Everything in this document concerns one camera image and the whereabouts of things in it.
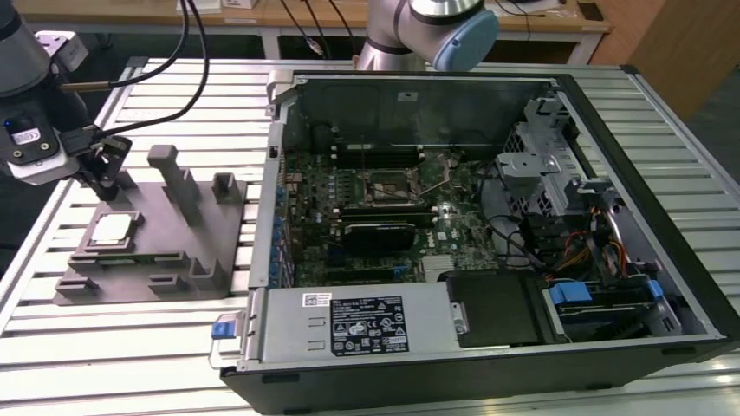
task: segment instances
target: black cable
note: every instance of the black cable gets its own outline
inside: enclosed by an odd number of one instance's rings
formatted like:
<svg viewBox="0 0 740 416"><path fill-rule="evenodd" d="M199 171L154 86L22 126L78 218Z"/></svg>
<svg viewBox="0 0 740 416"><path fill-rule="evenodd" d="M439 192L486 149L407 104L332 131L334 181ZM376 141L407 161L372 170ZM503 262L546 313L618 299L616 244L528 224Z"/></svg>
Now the black cable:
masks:
<svg viewBox="0 0 740 416"><path fill-rule="evenodd" d="M148 120L148 121L139 121L134 124L127 126L111 128L110 130L103 130L95 134L96 139L102 139L103 137L112 136L115 134L122 134L124 132L130 132L131 130L136 130L142 127L155 126L158 124L166 123L168 121L174 121L179 119L187 112L194 108L198 99L200 99L202 94L204 93L206 84L208 83L208 75L211 73L211 56L208 55L208 40L206 39L206 27L204 23L200 19L200 14L198 13L198 7L194 0L186 0L187 4L190 5L190 9L194 12L194 17L196 18L198 24L198 31L200 32L200 45L203 48L204 54L204 73L200 78L200 84L198 85L196 93L194 94L192 98L187 105L178 111L175 114L171 114L166 117L160 117L159 119Z"/></svg>
<svg viewBox="0 0 740 416"><path fill-rule="evenodd" d="M504 6L500 5L499 0L494 0L496 2L496 4L499 5L500 9L504 10L504 12L512 16L524 16L524 22L527 23L527 41L530 42L530 40L532 39L532 28L530 27L530 17L544 17L544 15L531 15L528 14L524 9L522 9L522 7L519 6L519 4L512 3L515 5L515 7L519 9L519 11L522 11L522 13L515 13L512 11L508 11Z"/></svg>
<svg viewBox="0 0 740 416"><path fill-rule="evenodd" d="M344 28L347 29L347 33L350 34L350 43L352 44L352 55L359 55L358 54L358 46L355 45L355 35L352 34L352 29L350 29L350 24L347 24L347 20L344 20L343 12L339 10L339 7L336 7L335 0L328 0L328 2L332 5L332 7L335 8L335 11L336 11L336 14L339 15L339 18L343 19L343 25L344 25Z"/></svg>
<svg viewBox="0 0 740 416"><path fill-rule="evenodd" d="M527 257L527 260L530 260L530 262L532 263L532 265L535 266L536 269L544 269L547 266L543 263L543 260L540 260L535 254L532 254L532 252L516 241L514 241L514 239L511 238L511 236L514 236L514 233L510 234L510 236L507 236L507 234L503 233L502 230L499 230L492 224L491 221L496 218L507 218L508 220L511 220L512 218L519 219L516 216L514 215L494 215L492 217L487 218L487 221L490 223L491 226L491 230L494 231L494 233L502 237L504 239L504 241L507 242L507 244L511 244L516 247L516 249L522 252L522 254Z"/></svg>
<svg viewBox="0 0 740 416"><path fill-rule="evenodd" d="M180 8L183 9L183 30L180 32L180 40L178 43L178 47L175 48L172 55L154 71L150 71L146 74L142 74L134 78L130 78L128 80L111 81L108 83L111 89L126 87L127 85L138 84L139 82L147 81L150 78L154 78L156 75L162 74L167 70L167 68L172 66L175 61L183 55L183 49L186 48L187 37L190 36L190 14L187 13L187 3L186 3L187 0L179 0L179 1L180 1Z"/></svg>
<svg viewBox="0 0 740 416"><path fill-rule="evenodd" d="M311 38L306 33L306 30L303 30L303 27L299 25L299 21L296 20L295 16L291 13L291 8L288 7L288 4L286 3L286 0L280 0L280 3L283 4L283 8L286 9L286 13L288 13L288 17L292 20L292 24L295 25L296 29L300 32L300 35L303 36L303 39L306 40L306 42L310 43Z"/></svg>
<svg viewBox="0 0 740 416"><path fill-rule="evenodd" d="M522 235L522 231L520 230L514 230L510 235L507 236L507 258L515 256L514 254L511 254L511 239L514 238L514 235L519 234Z"/></svg>
<svg viewBox="0 0 740 416"><path fill-rule="evenodd" d="M332 59L332 52L328 48L327 38L324 37L324 30L322 29L322 25L319 24L319 19L316 19L316 13L314 13L314 8L311 7L311 1L303 0L306 2L306 7L310 9L311 18L314 19L314 23L316 24L316 29L319 31L319 37L322 38L322 43L324 44L324 59Z"/></svg>

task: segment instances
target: warning label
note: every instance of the warning label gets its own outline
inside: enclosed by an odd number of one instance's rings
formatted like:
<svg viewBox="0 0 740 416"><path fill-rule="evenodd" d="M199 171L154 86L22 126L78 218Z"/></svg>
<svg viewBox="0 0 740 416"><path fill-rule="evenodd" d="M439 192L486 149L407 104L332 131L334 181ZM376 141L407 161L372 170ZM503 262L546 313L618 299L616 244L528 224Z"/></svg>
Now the warning label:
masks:
<svg viewBox="0 0 740 416"><path fill-rule="evenodd" d="M402 296L335 299L332 353L348 355L408 352Z"/></svg>

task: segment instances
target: wire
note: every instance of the wire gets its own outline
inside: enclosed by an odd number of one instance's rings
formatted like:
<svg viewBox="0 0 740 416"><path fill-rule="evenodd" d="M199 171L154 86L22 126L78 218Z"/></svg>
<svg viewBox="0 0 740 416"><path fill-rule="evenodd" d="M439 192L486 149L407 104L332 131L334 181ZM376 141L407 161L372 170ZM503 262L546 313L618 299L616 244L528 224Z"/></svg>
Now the wire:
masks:
<svg viewBox="0 0 740 416"><path fill-rule="evenodd" d="M350 34L350 43L352 44L352 55L359 55L358 53L358 46L355 45L355 35L352 34L352 29L350 29L350 24L347 24L347 20L344 19L344 15L343 12L339 10L339 7L336 7L336 3L335 0L328 0L330 4L332 5L332 7L335 8L336 14L339 15L339 18L343 20L343 25L344 28L347 29L347 33Z"/></svg>
<svg viewBox="0 0 740 416"><path fill-rule="evenodd" d="M611 242L610 246L614 247L614 251L616 252L616 260L619 262L619 268L620 268L620 275L624 276L624 266L623 266L623 248L620 247L620 245L616 242Z"/></svg>
<svg viewBox="0 0 740 416"><path fill-rule="evenodd" d="M544 265L544 263L543 263L543 260L540 260L539 258L536 258L535 254L532 254L532 253L530 252L530 250L526 249L524 246L523 246L520 243L518 243L516 241L514 241L514 239L510 238L510 236L507 236L507 234L504 234L496 227L491 226L491 229L492 229L494 233L495 233L499 237L502 237L502 238L504 239L504 241L507 241L508 243L511 243L511 245L515 246L515 248L522 252L522 254L523 254L524 256L527 256L527 259L530 260L530 262L532 263L532 265L534 265L536 268L542 269L542 268L546 267L546 265Z"/></svg>
<svg viewBox="0 0 740 416"><path fill-rule="evenodd" d="M316 52L316 55L324 57L324 50L322 49L322 45L319 45L318 42L310 38L310 35L306 33L306 30L300 26L299 21L296 20L296 17L292 15L291 8L288 7L286 0L280 0L280 3L283 4L283 8L286 9L286 13L288 13L288 17L292 20L292 24L299 30L300 35L303 36L303 40L310 45L311 50Z"/></svg>
<svg viewBox="0 0 740 416"><path fill-rule="evenodd" d="M319 37L322 38L322 43L324 44L324 51L327 52L327 54L324 55L324 59L332 59L332 51L328 48L327 38L324 37L324 30L322 29L322 25L319 24L319 19L316 19L316 13L314 13L314 8L311 7L311 1L303 1L306 2L306 7L310 9L311 18L314 19L314 23L316 24Z"/></svg>
<svg viewBox="0 0 740 416"><path fill-rule="evenodd" d="M620 260L620 267L623 269L623 274L627 276L627 249L624 249L624 244L620 243L616 240L612 240L610 242L610 245L612 245L618 250L618 256L619 256L619 260Z"/></svg>
<svg viewBox="0 0 740 416"><path fill-rule="evenodd" d="M522 7L519 6L519 4L514 3L515 7L519 9L519 11L522 13L516 13L512 11L508 11L504 6L500 4L499 0L494 0L496 2L496 4L499 5L500 9L504 10L504 12L512 16L523 16L524 17L524 22L527 24L527 41L530 42L530 40L532 39L532 28L530 27L530 17L544 17L544 15L531 15L528 14L524 9L522 9Z"/></svg>
<svg viewBox="0 0 740 416"><path fill-rule="evenodd" d="M142 74L134 78L123 81L96 81L96 82L76 82L64 84L62 89L71 92L91 92L91 91L108 91L114 88L126 87L128 85L138 84L142 81L147 81L156 75L162 74L176 62L176 60L183 55L183 49L186 48L187 38L190 37L190 14L187 13L187 0L179 0L180 8L183 9L183 29L180 31L180 39L178 42L178 47L170 55L167 61L152 71Z"/></svg>
<svg viewBox="0 0 740 416"><path fill-rule="evenodd" d="M588 231L575 231L571 233L571 235L568 236L568 238L566 239L566 257L568 256L568 253L571 252L571 242L572 239L583 234L588 234Z"/></svg>
<svg viewBox="0 0 740 416"><path fill-rule="evenodd" d="M568 258L566 260L566 262L558 266L555 268L555 271L562 271L567 268L570 268L571 266L583 263L588 258L591 257L591 251L588 250L588 247L586 249L583 249L579 254L576 254L574 257ZM554 274L550 274L544 277L547 280L552 280L554 279Z"/></svg>
<svg viewBox="0 0 740 416"><path fill-rule="evenodd" d="M515 234L522 235L522 231L520 231L520 230L514 230L514 231L510 233L508 237L507 237L507 254L503 255L503 256L504 256L504 265L506 265L507 267L522 267L522 265L510 264L510 259L511 259L512 257L527 258L527 256L524 256L524 255L522 255L522 254L511 254L511 241L512 241L512 238L514 238L514 235L515 235Z"/></svg>
<svg viewBox="0 0 740 416"><path fill-rule="evenodd" d="M198 13L198 7L195 4L195 1L194 0L186 0L186 1L191 11L194 12L194 17L196 18L198 31L200 33L200 46L204 54L204 72L200 78L200 84L198 85L198 90L194 93L194 96L191 97L187 105L175 114L171 114L166 117L160 117L159 119L139 121L138 123L130 124L127 126L111 128L110 130L103 130L95 134L96 139L112 136L115 134L122 134L124 132L130 132L131 130L136 130L138 128L142 128L142 127L155 126L158 124L179 119L194 108L198 99L204 93L206 84L208 83L208 75L211 73L211 56L208 55L208 40L206 39L204 23L203 23L203 20L200 19L200 14Z"/></svg>
<svg viewBox="0 0 740 416"><path fill-rule="evenodd" d="M150 78L154 78L156 75L162 74L166 71L167 68L170 68L172 66L175 61L183 55L183 49L186 48L187 37L190 36L190 15L187 13L187 0L180 0L180 8L183 9L183 30L182 30L182 35L180 35L180 40L179 40L179 43L178 43L178 47L175 48L175 51L172 52L172 55L170 56L167 61L154 71L150 71L148 73L142 74L135 78L130 78L128 80L111 81L108 83L111 89L112 88L119 88L119 87L126 87L127 85L138 84L139 82L146 81Z"/></svg>

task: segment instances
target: blue tab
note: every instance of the blue tab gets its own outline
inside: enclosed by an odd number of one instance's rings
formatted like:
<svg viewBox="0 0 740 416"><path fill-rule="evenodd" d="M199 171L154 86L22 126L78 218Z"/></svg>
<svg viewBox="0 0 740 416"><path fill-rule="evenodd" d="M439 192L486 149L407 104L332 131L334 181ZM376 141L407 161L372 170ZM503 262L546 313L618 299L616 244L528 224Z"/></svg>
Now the blue tab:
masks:
<svg viewBox="0 0 740 416"><path fill-rule="evenodd" d="M658 282L658 280L648 281L648 288L650 293L652 293L654 299L660 299L663 297L663 288L660 287L660 283Z"/></svg>
<svg viewBox="0 0 740 416"><path fill-rule="evenodd" d="M583 282L558 283L550 288L554 303L560 305L567 302L591 302L591 293Z"/></svg>
<svg viewBox="0 0 740 416"><path fill-rule="evenodd" d="M211 327L212 340L230 340L236 338L236 322L215 322Z"/></svg>

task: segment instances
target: aluminum table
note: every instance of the aluminum table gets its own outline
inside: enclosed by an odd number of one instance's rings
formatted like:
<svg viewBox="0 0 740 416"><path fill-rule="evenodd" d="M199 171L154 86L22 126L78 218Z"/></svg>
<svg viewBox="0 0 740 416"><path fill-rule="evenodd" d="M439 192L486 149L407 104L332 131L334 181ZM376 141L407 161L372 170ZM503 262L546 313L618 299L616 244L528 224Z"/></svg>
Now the aluminum table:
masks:
<svg viewBox="0 0 740 416"><path fill-rule="evenodd" d="M124 77L162 59L132 60ZM220 301L58 307L55 285L92 219L96 198L63 182L0 282L0 415L250 415L210 367L211 323L246 305L262 165L270 119L266 81L271 70L351 69L350 62L214 61L204 97L183 119L130 134L127 168L136 180L154 144L179 147L179 164L196 179L234 172L248 181L234 297ZM116 90L98 122L114 127L176 111L196 90L200 60L180 60L150 81ZM591 98L648 185L696 249L736 308L740 308L740 188L639 75L619 67L484 65L478 71L570 72ZM602 171L596 155L584 153ZM239 345L222 343L222 353ZM356 414L547 415L736 414L740 355L684 364L626 387L387 407Z"/></svg>

